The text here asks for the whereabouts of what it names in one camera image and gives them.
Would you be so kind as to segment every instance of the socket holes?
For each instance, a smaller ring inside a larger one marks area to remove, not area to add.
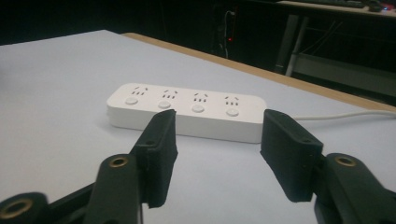
[[[135,87],[134,91],[131,93],[132,95],[144,95],[146,91],[148,91],[149,88],[140,88],[140,87]]]
[[[239,103],[238,103],[239,98],[238,98],[238,97],[226,96],[226,97],[224,98],[224,100],[226,100],[226,101],[225,101],[225,104],[226,104],[226,105],[239,105]]]
[[[206,103],[207,97],[209,97],[206,93],[195,93],[194,94],[194,102],[199,102],[199,103]]]
[[[163,92],[163,98],[165,98],[165,99],[175,99],[177,94],[178,94],[177,91],[166,90],[166,91]]]

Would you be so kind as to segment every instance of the screw hole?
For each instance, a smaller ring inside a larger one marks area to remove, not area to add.
[[[335,161],[345,166],[356,166],[356,162],[348,157],[336,157]]]
[[[124,166],[126,163],[128,163],[128,159],[125,157],[118,157],[110,162],[110,167],[117,168]]]
[[[18,199],[17,201],[6,205],[6,207],[0,210],[0,219],[17,217],[28,211],[32,205],[33,201],[30,199]]]

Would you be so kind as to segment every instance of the wooden table edge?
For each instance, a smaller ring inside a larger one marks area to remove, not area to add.
[[[206,61],[210,61],[212,63],[218,63],[236,70],[239,70],[241,72],[249,73],[251,75],[257,76],[257,77],[263,77],[272,81],[275,81],[277,83],[281,83],[293,88],[297,88],[299,90],[303,91],[309,91],[314,94],[318,94],[321,96],[325,96],[327,98],[331,98],[340,102],[344,102],[350,105],[356,105],[359,107],[363,107],[366,109],[375,109],[375,110],[388,110],[388,111],[395,111],[396,112],[396,107],[392,105],[386,105],[382,104],[376,101],[368,100],[361,98],[359,96],[347,94],[344,92],[340,91],[335,91],[332,89],[328,89],[325,87],[318,86],[316,84],[308,83],[305,81],[301,81],[299,79],[293,78],[293,77],[285,77],[277,73],[273,73],[270,71],[266,71],[257,67],[253,67],[244,63],[238,63],[234,62],[231,60],[227,60],[215,55],[207,54],[195,49],[188,49],[185,47],[181,47],[179,45],[171,44],[165,41],[161,41],[155,38],[151,38],[148,36],[144,35],[139,35],[135,33],[127,33],[123,34],[124,36],[130,37],[135,40],[139,40],[145,43],[149,43],[151,45],[155,45],[164,49],[170,49],[179,53],[187,54],[196,58],[200,58]]]

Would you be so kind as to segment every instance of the power strip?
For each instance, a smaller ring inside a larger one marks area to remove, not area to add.
[[[107,100],[110,123],[144,130],[158,112],[175,109],[176,132],[203,138],[260,143],[264,100],[257,96],[129,83]]]

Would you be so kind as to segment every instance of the electrical outlet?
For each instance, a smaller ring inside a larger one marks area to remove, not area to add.
[[[260,143],[264,100],[257,96],[125,84],[107,100],[110,123],[144,130],[152,116],[175,109],[177,134]]]

